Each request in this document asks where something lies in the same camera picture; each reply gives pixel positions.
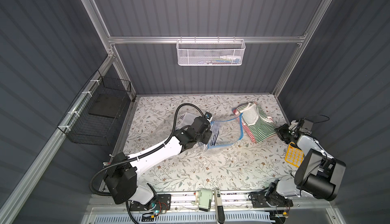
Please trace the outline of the green striped garment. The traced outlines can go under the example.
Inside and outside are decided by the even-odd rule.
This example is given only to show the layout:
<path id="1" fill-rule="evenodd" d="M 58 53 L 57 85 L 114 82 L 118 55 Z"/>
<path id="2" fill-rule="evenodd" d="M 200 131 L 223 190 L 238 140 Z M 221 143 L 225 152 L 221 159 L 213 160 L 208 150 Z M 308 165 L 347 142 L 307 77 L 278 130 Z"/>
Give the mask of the green striped garment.
<path id="1" fill-rule="evenodd" d="M 254 134 L 257 143 L 276 134 L 273 118 L 268 116 L 259 104 L 249 102 L 236 109 L 242 113 L 243 119 Z"/>

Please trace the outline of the clear vacuum bag blue zipper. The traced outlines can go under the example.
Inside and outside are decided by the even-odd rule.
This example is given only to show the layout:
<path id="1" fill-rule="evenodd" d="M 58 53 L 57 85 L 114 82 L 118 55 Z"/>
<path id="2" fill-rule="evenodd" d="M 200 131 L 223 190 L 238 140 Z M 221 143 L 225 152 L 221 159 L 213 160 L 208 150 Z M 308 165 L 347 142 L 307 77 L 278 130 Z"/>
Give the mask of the clear vacuum bag blue zipper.
<path id="1" fill-rule="evenodd" d="M 196 117 L 204 117 L 205 112 L 191 103 L 178 106 L 173 116 L 172 130 L 167 139 L 162 140 L 163 146 L 177 146 L 181 152 L 190 149 L 214 150 L 234 145 L 240 141 L 240 125 L 235 115 L 230 118 L 214 118 L 210 122 L 212 136 L 207 144 L 195 142 L 188 135 L 188 128 Z"/>

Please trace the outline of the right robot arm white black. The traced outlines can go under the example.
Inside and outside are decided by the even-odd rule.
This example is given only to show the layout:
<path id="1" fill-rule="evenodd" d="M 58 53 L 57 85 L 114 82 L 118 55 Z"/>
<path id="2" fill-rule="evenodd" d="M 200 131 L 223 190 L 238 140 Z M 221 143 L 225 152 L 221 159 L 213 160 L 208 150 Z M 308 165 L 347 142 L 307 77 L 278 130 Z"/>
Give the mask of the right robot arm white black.
<path id="1" fill-rule="evenodd" d="M 264 200 L 271 207 L 292 207 L 293 199 L 315 198 L 333 201 L 339 192 L 346 164 L 333 157 L 312 135 L 315 124 L 306 117 L 283 124 L 275 131 L 279 139 L 303 153 L 303 160 L 289 179 L 275 180 L 266 189 Z"/>

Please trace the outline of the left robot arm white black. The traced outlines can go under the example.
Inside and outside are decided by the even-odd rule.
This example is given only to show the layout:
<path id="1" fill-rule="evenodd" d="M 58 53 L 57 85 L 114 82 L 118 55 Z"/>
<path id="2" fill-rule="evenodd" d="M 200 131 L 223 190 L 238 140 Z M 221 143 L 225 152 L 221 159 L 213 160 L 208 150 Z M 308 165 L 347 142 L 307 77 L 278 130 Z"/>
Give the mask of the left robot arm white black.
<path id="1" fill-rule="evenodd" d="M 195 144 L 207 143 L 211 135 L 210 120 L 198 116 L 191 125 L 174 129 L 165 141 L 144 151 L 128 156 L 117 154 L 103 177 L 114 203 L 134 201 L 152 209 L 157 202 L 157 193 L 149 183 L 140 184 L 139 178 L 155 165 L 193 148 Z"/>

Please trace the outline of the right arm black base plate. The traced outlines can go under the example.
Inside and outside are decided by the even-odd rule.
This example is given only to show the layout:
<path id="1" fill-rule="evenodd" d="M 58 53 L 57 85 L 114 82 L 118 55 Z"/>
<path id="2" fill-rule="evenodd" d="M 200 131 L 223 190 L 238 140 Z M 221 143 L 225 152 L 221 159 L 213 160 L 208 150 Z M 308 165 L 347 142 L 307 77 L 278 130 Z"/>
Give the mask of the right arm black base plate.
<path id="1" fill-rule="evenodd" d="M 261 190 L 257 192 L 251 192 L 248 195 L 254 208 L 265 208 L 265 207 L 280 207 L 280 208 L 291 208 L 294 206 L 292 200 L 286 199 L 276 192 L 268 193 L 268 190 Z"/>

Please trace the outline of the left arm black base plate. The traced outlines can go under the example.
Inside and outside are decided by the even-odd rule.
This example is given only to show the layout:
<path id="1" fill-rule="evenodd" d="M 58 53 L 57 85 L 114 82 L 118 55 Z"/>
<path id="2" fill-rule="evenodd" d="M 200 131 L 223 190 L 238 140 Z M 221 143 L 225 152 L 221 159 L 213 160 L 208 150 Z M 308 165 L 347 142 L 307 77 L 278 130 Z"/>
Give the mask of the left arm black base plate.
<path id="1" fill-rule="evenodd" d="M 129 201 L 130 211 L 168 211 L 171 208 L 172 195 L 158 194 L 150 205 L 142 205 L 136 201 Z"/>

